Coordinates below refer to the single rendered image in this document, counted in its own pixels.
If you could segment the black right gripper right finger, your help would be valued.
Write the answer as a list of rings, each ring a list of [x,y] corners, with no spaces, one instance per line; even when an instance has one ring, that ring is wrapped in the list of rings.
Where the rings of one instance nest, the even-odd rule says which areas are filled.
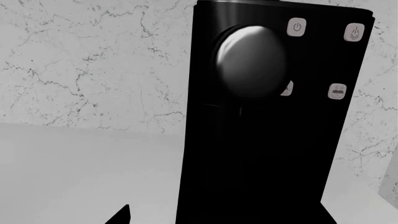
[[[337,224],[321,203],[318,203],[318,213],[320,217],[318,218],[319,224]]]

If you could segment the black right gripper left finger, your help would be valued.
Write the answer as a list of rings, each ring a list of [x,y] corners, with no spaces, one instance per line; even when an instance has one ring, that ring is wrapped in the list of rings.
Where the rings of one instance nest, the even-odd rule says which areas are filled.
[[[123,206],[105,224],[130,224],[131,213],[129,205]]]

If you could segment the black electric appliance body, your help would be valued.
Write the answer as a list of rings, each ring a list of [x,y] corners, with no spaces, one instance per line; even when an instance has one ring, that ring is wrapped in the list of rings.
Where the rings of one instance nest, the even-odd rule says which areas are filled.
[[[286,33],[307,21],[302,37]],[[319,224],[318,203],[375,22],[372,11],[282,0],[197,0],[193,7],[187,120],[175,224]],[[364,25],[359,42],[346,26]],[[214,65],[220,41],[264,26],[282,41],[290,96],[239,98]],[[332,83],[346,85],[332,100]]]

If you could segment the white steam cup symbol button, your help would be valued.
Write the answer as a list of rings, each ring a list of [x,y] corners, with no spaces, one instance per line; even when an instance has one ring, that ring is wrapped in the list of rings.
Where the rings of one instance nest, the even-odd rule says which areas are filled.
[[[341,83],[332,83],[328,90],[328,97],[332,100],[342,100],[346,94],[346,85]]]

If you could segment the white button half hidden by knob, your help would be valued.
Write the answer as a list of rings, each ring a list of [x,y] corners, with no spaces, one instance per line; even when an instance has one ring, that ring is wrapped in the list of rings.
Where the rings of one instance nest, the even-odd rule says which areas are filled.
[[[292,94],[292,90],[294,87],[294,83],[292,81],[286,86],[285,90],[280,94],[281,96],[290,96]]]

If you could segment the white droplet symbol button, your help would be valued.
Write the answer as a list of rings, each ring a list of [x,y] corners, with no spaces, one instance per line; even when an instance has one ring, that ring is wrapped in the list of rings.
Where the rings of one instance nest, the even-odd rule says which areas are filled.
[[[364,35],[364,25],[351,23],[346,26],[344,40],[347,42],[359,42]]]

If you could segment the white power symbol button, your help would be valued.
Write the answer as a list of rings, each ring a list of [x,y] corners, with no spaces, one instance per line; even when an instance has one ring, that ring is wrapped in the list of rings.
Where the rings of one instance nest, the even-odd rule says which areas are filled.
[[[287,24],[286,33],[289,37],[302,37],[305,33],[307,21],[304,18],[291,18]]]

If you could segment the round grey dome knob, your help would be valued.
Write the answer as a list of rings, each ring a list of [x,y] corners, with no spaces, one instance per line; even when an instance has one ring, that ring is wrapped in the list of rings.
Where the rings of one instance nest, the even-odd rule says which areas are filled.
[[[278,35],[264,26],[241,26],[227,33],[214,65],[222,85],[239,98],[278,95],[290,81],[287,50]]]

